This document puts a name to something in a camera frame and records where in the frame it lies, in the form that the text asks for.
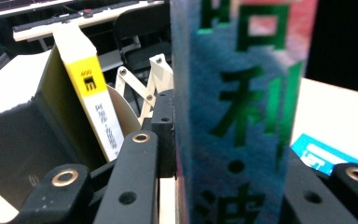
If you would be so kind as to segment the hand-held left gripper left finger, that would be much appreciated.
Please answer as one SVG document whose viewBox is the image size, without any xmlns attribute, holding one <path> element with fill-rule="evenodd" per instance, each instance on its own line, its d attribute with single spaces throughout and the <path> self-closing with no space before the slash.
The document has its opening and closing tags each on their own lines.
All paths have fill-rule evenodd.
<svg viewBox="0 0 358 224">
<path fill-rule="evenodd" d="M 126 136 L 92 224 L 177 224 L 173 91 L 157 96 L 151 119 Z"/>
</svg>

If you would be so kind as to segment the plain blue book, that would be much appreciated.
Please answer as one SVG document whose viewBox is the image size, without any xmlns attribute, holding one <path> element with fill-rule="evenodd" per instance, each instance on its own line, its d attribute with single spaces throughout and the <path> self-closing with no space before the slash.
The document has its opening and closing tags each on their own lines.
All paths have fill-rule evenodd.
<svg viewBox="0 0 358 224">
<path fill-rule="evenodd" d="M 304 164 L 325 175 L 331 175 L 337 164 L 358 164 L 358 159 L 306 134 L 301 134 L 291 145 L 291 149 Z"/>
</svg>

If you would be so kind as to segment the white desk frame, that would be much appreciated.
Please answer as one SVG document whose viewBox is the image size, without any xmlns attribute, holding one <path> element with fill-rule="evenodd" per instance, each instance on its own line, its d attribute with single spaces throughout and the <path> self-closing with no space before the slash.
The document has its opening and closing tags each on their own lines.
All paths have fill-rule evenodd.
<svg viewBox="0 0 358 224">
<path fill-rule="evenodd" d="M 151 7 L 162 4 L 163 1 L 136 1 L 117 3 L 106 7 L 84 9 L 72 14 L 65 14 L 58 17 L 34 21 L 23 25 L 14 26 L 13 39 L 16 42 L 23 40 L 32 41 L 46 36 L 52 36 L 53 31 L 62 24 L 72 23 L 80 28 L 89 27 L 107 21 L 115 20 L 122 13 L 138 8 Z"/>
</svg>

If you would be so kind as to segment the black chair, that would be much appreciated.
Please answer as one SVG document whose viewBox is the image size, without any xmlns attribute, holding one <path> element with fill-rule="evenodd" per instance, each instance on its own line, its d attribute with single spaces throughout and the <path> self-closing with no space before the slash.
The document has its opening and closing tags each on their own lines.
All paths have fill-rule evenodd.
<svg viewBox="0 0 358 224">
<path fill-rule="evenodd" d="M 123 65 L 133 73 L 149 70 L 149 59 L 159 54 L 170 63 L 170 6 L 156 4 L 125 11 L 114 22 L 114 38 Z"/>
</svg>

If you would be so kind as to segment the yellow paperback book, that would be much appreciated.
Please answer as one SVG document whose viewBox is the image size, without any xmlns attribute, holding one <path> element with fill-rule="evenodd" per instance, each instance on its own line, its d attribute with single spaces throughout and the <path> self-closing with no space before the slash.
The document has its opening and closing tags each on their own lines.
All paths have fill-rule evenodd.
<svg viewBox="0 0 358 224">
<path fill-rule="evenodd" d="M 109 95 L 97 49 L 78 25 L 66 23 L 53 31 L 56 47 L 107 161 L 118 157 L 124 142 Z"/>
</svg>

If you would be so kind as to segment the white expandable book rack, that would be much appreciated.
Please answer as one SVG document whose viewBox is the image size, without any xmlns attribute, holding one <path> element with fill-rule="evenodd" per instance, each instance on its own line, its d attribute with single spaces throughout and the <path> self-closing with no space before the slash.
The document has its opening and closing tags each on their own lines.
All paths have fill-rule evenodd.
<svg viewBox="0 0 358 224">
<path fill-rule="evenodd" d="M 120 66 L 117 70 L 115 86 L 108 86 L 120 128 L 125 136 L 140 131 L 145 119 L 152 118 L 157 93 L 173 89 L 173 70 L 166 62 L 165 55 L 155 55 L 149 59 L 149 62 L 151 69 L 145 85 L 129 69 Z M 144 100 L 139 116 L 135 115 L 130 104 L 124 98 L 127 86 L 131 87 Z"/>
</svg>

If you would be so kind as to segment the black hardcover book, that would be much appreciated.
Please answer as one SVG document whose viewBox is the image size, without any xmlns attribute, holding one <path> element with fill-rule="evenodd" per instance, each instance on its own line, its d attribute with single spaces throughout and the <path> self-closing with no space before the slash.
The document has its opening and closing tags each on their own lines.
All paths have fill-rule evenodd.
<svg viewBox="0 0 358 224">
<path fill-rule="evenodd" d="M 0 196 L 14 208 L 53 168 L 105 158 L 57 49 L 0 70 Z"/>
</svg>

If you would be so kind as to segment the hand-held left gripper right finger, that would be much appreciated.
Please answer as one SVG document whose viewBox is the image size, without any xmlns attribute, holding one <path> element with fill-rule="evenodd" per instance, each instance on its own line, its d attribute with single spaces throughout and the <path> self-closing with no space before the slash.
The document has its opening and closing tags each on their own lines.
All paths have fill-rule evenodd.
<svg viewBox="0 0 358 224">
<path fill-rule="evenodd" d="M 354 224 L 354 216 L 290 150 L 279 224 Z"/>
</svg>

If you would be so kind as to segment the red and blue illustrated book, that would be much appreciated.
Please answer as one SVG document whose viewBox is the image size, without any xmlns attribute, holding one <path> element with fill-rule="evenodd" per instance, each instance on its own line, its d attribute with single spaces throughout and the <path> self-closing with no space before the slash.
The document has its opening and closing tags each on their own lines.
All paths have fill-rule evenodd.
<svg viewBox="0 0 358 224">
<path fill-rule="evenodd" d="M 171 0 L 180 224 L 279 224 L 318 0 Z"/>
</svg>

